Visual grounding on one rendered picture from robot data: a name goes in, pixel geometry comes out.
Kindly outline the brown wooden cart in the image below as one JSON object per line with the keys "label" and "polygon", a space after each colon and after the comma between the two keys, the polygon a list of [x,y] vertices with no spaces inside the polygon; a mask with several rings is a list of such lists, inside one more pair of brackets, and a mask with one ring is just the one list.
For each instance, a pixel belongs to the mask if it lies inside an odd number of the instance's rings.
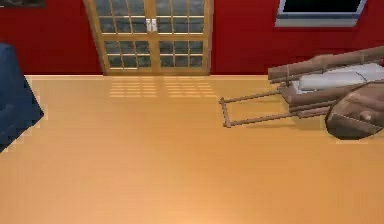
{"label": "brown wooden cart", "polygon": [[268,70],[289,111],[259,118],[232,121],[222,98],[227,128],[287,117],[323,115],[327,132],[340,140],[360,140],[384,130],[384,45],[309,60]]}

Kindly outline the blue sofa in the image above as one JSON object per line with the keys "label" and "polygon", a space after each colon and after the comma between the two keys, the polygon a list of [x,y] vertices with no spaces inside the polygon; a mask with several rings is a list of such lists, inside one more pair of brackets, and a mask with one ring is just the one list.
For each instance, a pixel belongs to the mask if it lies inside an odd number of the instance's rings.
{"label": "blue sofa", "polygon": [[43,117],[15,48],[0,43],[0,153]]}

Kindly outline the wooden glazed double door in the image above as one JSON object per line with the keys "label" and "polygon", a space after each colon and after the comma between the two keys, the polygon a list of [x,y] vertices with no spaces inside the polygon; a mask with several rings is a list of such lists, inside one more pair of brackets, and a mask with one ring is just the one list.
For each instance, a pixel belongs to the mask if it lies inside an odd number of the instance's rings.
{"label": "wooden glazed double door", "polygon": [[[214,0],[83,0],[105,76],[206,76]],[[157,19],[158,32],[147,32]]]}

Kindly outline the grey framed window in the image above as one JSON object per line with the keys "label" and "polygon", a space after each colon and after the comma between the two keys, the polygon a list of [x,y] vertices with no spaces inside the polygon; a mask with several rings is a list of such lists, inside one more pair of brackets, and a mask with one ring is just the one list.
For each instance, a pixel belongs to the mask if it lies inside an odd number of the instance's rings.
{"label": "grey framed window", "polygon": [[353,27],[367,0],[280,0],[276,27]]}

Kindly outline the dark framed wall picture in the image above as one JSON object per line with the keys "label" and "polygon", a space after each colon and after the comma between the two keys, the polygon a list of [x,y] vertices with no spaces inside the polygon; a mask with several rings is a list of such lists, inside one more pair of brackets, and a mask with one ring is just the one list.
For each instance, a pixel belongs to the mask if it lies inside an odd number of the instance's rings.
{"label": "dark framed wall picture", "polygon": [[40,8],[45,0],[0,0],[0,8]]}

